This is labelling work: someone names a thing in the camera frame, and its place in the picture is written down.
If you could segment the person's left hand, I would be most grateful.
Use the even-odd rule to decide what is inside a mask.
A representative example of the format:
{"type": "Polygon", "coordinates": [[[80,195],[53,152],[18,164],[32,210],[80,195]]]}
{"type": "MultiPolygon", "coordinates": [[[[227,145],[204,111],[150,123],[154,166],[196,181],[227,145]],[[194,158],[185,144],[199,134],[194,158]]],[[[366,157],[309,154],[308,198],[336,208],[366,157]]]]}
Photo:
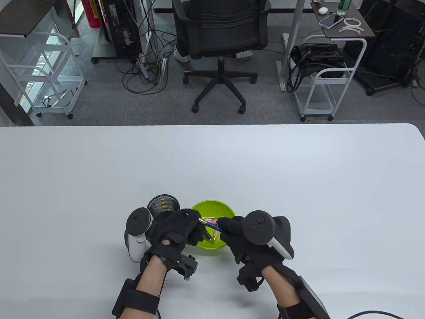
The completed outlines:
{"type": "Polygon", "coordinates": [[[206,226],[199,219],[198,211],[180,209],[176,212],[163,212],[154,219],[150,232],[151,247],[145,255],[162,260],[167,271],[179,264],[186,245],[196,246],[204,240],[206,226]]]}

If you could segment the person's right hand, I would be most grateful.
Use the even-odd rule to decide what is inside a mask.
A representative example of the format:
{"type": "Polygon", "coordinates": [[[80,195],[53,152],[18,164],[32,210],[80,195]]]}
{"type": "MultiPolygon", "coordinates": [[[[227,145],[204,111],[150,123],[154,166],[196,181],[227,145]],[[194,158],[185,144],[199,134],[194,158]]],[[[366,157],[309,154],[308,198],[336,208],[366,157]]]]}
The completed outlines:
{"type": "Polygon", "coordinates": [[[217,220],[217,226],[221,229],[220,239],[230,248],[236,263],[253,263],[259,272],[268,266],[282,264],[284,258],[274,248],[251,243],[245,237],[243,220],[244,217],[240,216],[221,217],[217,220]]]}

